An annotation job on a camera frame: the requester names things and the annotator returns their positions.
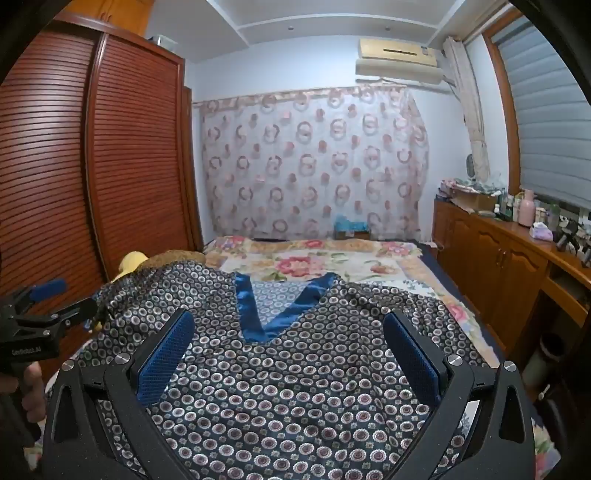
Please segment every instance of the wall-mounted air conditioner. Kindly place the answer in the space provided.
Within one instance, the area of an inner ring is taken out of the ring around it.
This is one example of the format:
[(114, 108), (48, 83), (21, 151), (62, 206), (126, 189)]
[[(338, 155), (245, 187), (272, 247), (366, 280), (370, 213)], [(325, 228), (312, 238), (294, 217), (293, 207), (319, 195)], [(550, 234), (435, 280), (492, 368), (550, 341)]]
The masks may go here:
[(359, 40), (355, 73), (438, 85), (443, 70), (437, 67), (432, 48), (393, 40)]

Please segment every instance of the wooden window frame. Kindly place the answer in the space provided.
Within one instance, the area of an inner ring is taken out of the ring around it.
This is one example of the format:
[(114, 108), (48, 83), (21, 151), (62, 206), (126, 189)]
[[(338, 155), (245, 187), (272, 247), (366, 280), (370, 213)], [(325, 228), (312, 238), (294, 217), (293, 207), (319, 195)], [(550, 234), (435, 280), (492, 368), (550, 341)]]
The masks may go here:
[(503, 30), (507, 25), (513, 23), (523, 14), (513, 8), (505, 15), (500, 17), (495, 23), (488, 27), (483, 33), (486, 48), (491, 56), (492, 65), (495, 69), (496, 81), (499, 83), (501, 91), (501, 101), (505, 113), (505, 126), (507, 130), (507, 144), (509, 149), (509, 193), (515, 195), (521, 190), (521, 152), (519, 150), (519, 130), (517, 126), (517, 116), (515, 114), (515, 104), (513, 103), (513, 94), (511, 85), (505, 68), (505, 62), (501, 57), (499, 47), (492, 41), (492, 37)]

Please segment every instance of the trash can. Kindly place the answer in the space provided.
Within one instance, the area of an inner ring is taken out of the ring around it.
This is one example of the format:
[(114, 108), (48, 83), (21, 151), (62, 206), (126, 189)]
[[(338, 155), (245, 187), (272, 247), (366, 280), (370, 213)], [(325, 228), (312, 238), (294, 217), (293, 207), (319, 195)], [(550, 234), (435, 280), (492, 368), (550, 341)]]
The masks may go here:
[(558, 365), (566, 353), (564, 340), (555, 333), (544, 333), (540, 344), (527, 362), (521, 378), (527, 388), (543, 386), (548, 374)]

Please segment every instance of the curtain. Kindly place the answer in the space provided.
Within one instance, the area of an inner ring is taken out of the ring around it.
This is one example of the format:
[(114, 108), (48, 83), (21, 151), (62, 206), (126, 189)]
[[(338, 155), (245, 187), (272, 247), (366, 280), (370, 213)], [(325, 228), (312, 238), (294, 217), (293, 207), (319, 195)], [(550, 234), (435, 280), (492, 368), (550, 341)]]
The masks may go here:
[(480, 107), (480, 96), (478, 95), (472, 64), (462, 42), (448, 37), (443, 43), (443, 50), (452, 67), (456, 86), (459, 90), (464, 118), (470, 135), (476, 179), (484, 184), (491, 176), (491, 165), (486, 151), (482, 108)]
[(218, 235), (327, 238), (339, 216), (378, 239), (418, 239), (428, 139), (398, 85), (202, 104), (203, 168)]

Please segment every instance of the wardrobe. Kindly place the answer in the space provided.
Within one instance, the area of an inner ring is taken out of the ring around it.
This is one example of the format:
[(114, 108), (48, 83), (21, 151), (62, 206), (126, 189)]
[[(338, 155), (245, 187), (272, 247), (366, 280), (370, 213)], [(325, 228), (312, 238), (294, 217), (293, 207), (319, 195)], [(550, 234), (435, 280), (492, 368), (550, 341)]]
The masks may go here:
[[(63, 277), (47, 312), (128, 252), (202, 250), (183, 78), (182, 58), (68, 12), (28, 46), (0, 85), (0, 295)], [(73, 329), (44, 373), (85, 338)]]

